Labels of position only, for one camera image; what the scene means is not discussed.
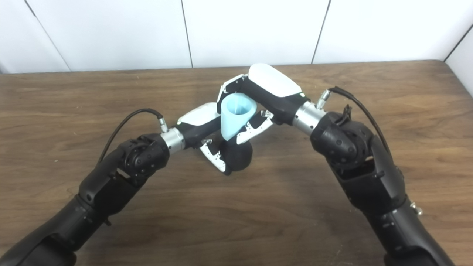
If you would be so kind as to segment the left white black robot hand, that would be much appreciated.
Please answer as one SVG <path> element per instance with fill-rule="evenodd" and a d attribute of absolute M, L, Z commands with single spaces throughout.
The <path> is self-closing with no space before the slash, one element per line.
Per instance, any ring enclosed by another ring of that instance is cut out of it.
<path fill-rule="evenodd" d="M 221 173 L 229 176 L 232 170 L 225 162 L 218 145 L 210 138 L 221 129 L 220 113 L 217 103 L 208 102 L 181 116 L 174 126 L 183 140 L 183 149 L 200 149 L 203 155 Z"/>

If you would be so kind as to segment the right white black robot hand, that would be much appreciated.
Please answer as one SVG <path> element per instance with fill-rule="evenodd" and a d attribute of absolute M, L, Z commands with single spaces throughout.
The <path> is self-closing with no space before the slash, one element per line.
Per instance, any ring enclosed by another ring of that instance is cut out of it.
<path fill-rule="evenodd" d="M 217 98 L 218 113 L 222 113 L 223 100 L 233 93 L 242 93 L 266 109 L 265 112 L 255 113 L 230 138 L 229 143 L 237 145 L 246 143 L 274 123 L 293 126 L 299 108 L 310 101 L 302 95 L 301 87 L 292 79 L 264 63 L 253 64 L 248 74 L 241 74 L 224 82 Z"/>

